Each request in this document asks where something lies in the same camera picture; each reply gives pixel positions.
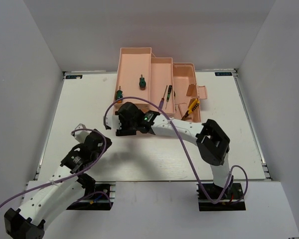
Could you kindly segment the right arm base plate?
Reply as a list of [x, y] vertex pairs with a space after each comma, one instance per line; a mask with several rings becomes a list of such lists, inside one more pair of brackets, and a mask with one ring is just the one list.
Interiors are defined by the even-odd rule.
[[197, 185], [198, 207], [200, 212], [224, 212], [224, 211], [245, 211], [244, 193], [241, 183], [233, 183], [229, 190], [226, 190], [217, 204], [211, 203]]

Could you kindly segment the blue handled thin screwdriver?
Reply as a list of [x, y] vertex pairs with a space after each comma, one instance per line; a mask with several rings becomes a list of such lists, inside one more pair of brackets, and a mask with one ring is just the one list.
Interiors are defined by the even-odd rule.
[[166, 91], [167, 91], [167, 85], [165, 87], [163, 97], [161, 98], [159, 106], [158, 106], [160, 109], [162, 109], [162, 107], [163, 107]]

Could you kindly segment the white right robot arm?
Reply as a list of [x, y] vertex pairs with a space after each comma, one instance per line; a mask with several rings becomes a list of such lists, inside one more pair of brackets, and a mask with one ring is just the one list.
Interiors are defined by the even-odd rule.
[[208, 119], [201, 123], [167, 119], [156, 111], [144, 113], [131, 102], [124, 103], [115, 115], [121, 123], [116, 136], [135, 135], [139, 131], [158, 136], [181, 136], [182, 140], [196, 145], [202, 160], [211, 167], [216, 195], [225, 199], [233, 193], [228, 160], [230, 139], [216, 121]]

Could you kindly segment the green stubby screwdriver orange cap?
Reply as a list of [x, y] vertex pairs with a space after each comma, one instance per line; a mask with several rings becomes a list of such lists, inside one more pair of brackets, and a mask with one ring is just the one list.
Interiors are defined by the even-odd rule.
[[120, 104], [123, 101], [122, 98], [123, 98], [123, 91], [121, 89], [121, 86], [119, 86], [115, 94], [115, 100], [117, 101], [118, 104]]

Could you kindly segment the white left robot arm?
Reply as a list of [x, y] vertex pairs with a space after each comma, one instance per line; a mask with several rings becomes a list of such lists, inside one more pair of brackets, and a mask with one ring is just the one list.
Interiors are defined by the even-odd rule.
[[51, 223], [73, 203], [104, 195], [95, 190], [96, 181], [86, 172], [112, 145], [95, 129], [76, 129], [78, 141], [61, 160], [46, 187], [38, 189], [18, 209], [4, 215], [6, 233], [13, 239], [41, 239]]

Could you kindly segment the black green precision screwdriver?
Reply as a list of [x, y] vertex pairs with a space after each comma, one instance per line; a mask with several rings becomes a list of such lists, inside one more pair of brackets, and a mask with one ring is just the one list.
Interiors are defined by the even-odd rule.
[[169, 99], [170, 99], [171, 91], [172, 91], [172, 85], [169, 85], [168, 86], [168, 90], [167, 90], [166, 106], [165, 106], [165, 108], [167, 108], [167, 104], [168, 104]]

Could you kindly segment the pink plastic toolbox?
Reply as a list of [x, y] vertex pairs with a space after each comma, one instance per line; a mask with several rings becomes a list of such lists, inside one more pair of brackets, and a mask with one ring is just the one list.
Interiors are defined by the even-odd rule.
[[[171, 57], [156, 57], [150, 47], [121, 48], [115, 92], [119, 86], [127, 102], [137, 105], [143, 112], [154, 110], [159, 105], [165, 87], [172, 85], [166, 106], [167, 91], [162, 109], [175, 119], [181, 119], [179, 105], [189, 104], [191, 99], [201, 101], [208, 98], [207, 88], [197, 83], [192, 63], [176, 63]], [[141, 74], [146, 81], [146, 89], [141, 90]]]

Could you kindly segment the large yellow needle-nose pliers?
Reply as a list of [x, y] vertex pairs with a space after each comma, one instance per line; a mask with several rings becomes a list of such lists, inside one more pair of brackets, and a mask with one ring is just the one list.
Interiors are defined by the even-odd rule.
[[191, 99], [189, 104], [182, 103], [179, 105], [181, 120], [192, 122], [201, 122], [200, 118], [200, 100], [198, 98]]

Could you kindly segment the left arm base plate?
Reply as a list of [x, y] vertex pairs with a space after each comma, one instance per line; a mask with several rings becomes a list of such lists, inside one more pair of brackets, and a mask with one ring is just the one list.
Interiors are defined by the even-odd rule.
[[96, 183], [92, 191], [86, 191], [83, 199], [71, 204], [67, 210], [109, 211], [114, 205], [115, 182]]

